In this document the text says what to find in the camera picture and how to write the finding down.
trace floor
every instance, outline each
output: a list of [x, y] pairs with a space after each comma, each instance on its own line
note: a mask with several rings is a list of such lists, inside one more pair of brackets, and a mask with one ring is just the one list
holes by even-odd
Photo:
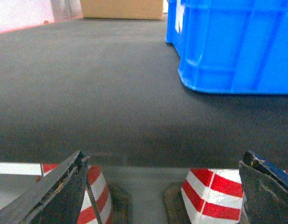
[[163, 21], [72, 20], [0, 35], [0, 161], [288, 169], [288, 96], [186, 89]]

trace red stripe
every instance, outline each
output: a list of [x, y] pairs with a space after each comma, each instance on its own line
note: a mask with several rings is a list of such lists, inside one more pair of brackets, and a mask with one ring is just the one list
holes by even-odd
[[198, 212], [201, 212], [204, 200], [196, 193], [196, 191], [191, 187], [188, 181], [182, 185], [183, 190], [185, 191], [187, 197], [196, 208]]
[[56, 167], [58, 167], [58, 164], [46, 164], [46, 163], [43, 163], [42, 171], [45, 174], [45, 173], [55, 169]]
[[191, 172], [207, 187], [209, 187], [213, 172], [208, 169], [191, 169]]
[[105, 224], [111, 224], [111, 213], [110, 213], [109, 218], [107, 219]]
[[226, 195], [232, 195], [241, 198], [243, 197], [243, 191], [240, 183], [230, 181], [217, 174], [214, 175], [213, 183], [211, 184], [211, 189], [224, 193]]
[[87, 209], [81, 211], [77, 224], [86, 224], [94, 219], [96, 219], [96, 214], [93, 207], [88, 207]]
[[214, 218], [224, 218], [238, 221], [240, 218], [240, 209], [228, 208], [206, 202], [202, 214]]
[[103, 189], [102, 195], [99, 197], [99, 199], [96, 202], [98, 211], [101, 212], [103, 208], [105, 207], [105, 204], [108, 200], [109, 196], [109, 188], [107, 185], [105, 185], [105, 188]]
[[88, 180], [90, 185], [92, 185], [97, 180], [101, 172], [102, 171], [100, 166], [90, 167], [90, 169], [88, 170]]

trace cardboard box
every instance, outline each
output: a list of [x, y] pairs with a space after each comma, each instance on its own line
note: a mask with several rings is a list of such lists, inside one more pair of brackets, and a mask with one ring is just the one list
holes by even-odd
[[84, 18], [162, 20], [163, 0], [81, 0]]

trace red and white striped post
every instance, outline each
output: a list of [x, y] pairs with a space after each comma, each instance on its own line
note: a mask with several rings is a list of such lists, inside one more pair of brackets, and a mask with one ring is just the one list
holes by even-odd
[[[58, 164], [42, 164], [42, 174], [45, 177]], [[100, 166], [92, 166], [88, 170], [88, 181], [94, 196], [96, 206], [100, 215], [102, 224], [111, 223], [112, 200], [108, 185], [103, 176]], [[92, 207], [89, 194], [85, 190], [84, 201], [77, 224], [97, 224], [98, 220], [94, 208]]]
[[192, 224], [235, 224], [240, 219], [238, 170], [191, 169], [181, 193]]

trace blue plastic crate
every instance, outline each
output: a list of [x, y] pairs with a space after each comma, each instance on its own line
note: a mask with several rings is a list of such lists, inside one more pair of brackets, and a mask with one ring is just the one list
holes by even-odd
[[168, 13], [167, 41], [179, 52], [186, 87], [288, 94], [288, 0], [187, 0], [184, 6], [179, 35]]
[[185, 0], [169, 0], [166, 42], [173, 44], [178, 55], [182, 52], [183, 17]]

